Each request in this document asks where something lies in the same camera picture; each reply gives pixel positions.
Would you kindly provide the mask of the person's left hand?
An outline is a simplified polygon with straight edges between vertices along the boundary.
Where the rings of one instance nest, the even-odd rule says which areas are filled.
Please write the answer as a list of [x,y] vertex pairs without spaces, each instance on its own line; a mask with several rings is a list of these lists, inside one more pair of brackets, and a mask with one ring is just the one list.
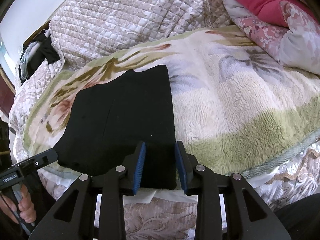
[[[21,186],[22,200],[18,204],[18,209],[20,210],[20,217],[26,223],[33,223],[36,220],[36,211],[34,204],[31,201],[30,193],[27,187],[22,184]],[[7,215],[14,223],[18,223],[16,217],[12,211],[17,211],[17,207],[12,200],[1,194],[1,210],[5,215]]]

